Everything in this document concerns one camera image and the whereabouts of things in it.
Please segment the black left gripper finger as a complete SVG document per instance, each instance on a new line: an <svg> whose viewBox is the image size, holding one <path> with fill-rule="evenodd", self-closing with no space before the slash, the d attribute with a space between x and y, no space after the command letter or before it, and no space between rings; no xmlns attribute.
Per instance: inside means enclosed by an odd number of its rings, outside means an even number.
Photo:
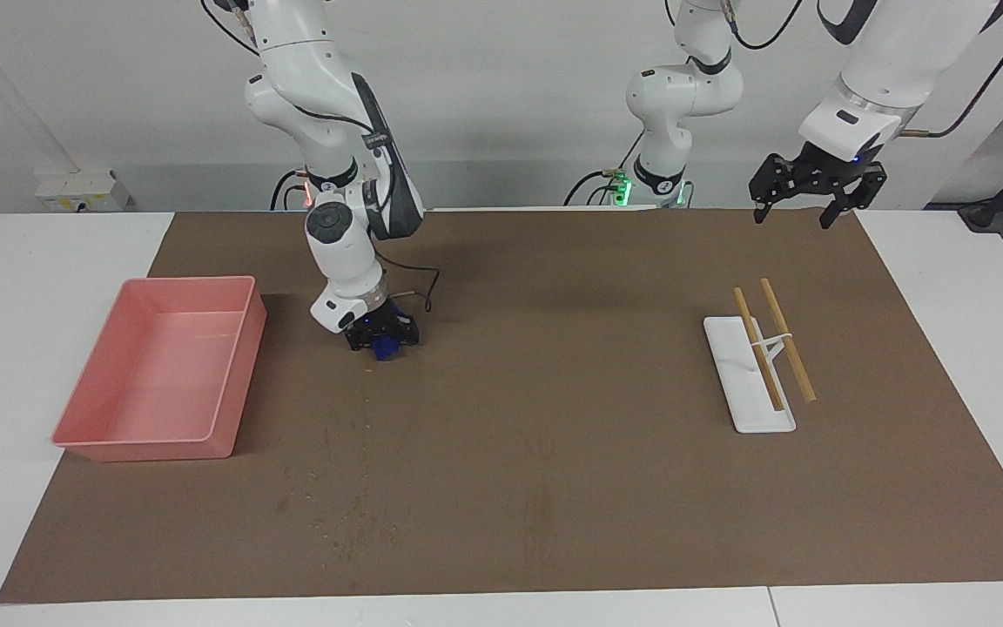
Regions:
<svg viewBox="0 0 1003 627"><path fill-rule="evenodd" d="M819 217L821 229L829 229L843 213L870 206L886 180L887 173L882 165L868 165L858 178L828 178L828 192L833 199Z"/></svg>
<svg viewBox="0 0 1003 627"><path fill-rule="evenodd" d="M755 202L756 225L764 223L776 203L804 194L801 166L799 160L779 154L764 158L748 184L750 199Z"/></svg>

